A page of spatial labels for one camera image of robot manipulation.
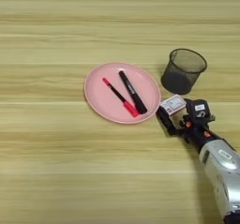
pink plate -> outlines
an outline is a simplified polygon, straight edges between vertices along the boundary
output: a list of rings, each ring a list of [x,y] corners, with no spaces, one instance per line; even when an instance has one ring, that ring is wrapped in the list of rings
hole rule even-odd
[[[123,102],[102,81],[106,78],[113,87],[133,105],[118,72],[123,70],[147,108],[147,113],[132,117]],[[125,63],[109,63],[96,67],[88,75],[84,92],[90,106],[101,116],[121,124],[136,124],[152,117],[160,103],[158,84],[151,75],[140,67]]]

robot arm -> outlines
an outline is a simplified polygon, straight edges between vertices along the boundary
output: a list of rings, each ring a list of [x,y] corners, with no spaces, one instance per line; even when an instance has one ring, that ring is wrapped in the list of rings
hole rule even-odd
[[[180,121],[182,128],[175,128],[162,107],[157,111],[157,118],[171,136],[180,136],[195,146],[205,173],[213,185],[217,206],[225,224],[239,224],[240,156],[209,129],[208,123],[215,118],[206,101],[186,99],[186,103],[187,115]]]

black marker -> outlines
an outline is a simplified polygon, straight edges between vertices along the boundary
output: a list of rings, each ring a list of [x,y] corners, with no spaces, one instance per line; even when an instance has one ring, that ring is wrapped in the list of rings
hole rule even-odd
[[[143,104],[142,100],[140,99],[140,97],[138,96],[138,94],[136,93],[135,89],[133,88],[132,84],[130,83],[130,81],[127,78],[127,76],[125,75],[125,73],[121,70],[118,72],[118,74],[119,74],[121,80],[123,81],[125,87],[127,88],[127,91],[130,94],[137,111],[140,114],[145,114],[147,112],[147,109],[144,106],[144,104]]]

wooden table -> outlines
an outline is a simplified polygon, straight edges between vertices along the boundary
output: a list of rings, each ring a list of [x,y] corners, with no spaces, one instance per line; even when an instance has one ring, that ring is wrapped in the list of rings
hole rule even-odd
[[[239,10],[240,0],[0,0],[0,223],[220,223],[193,147],[156,118],[100,118],[83,82],[122,61],[160,84],[171,50],[200,52],[209,66],[187,97],[209,101],[211,128],[239,150]]]

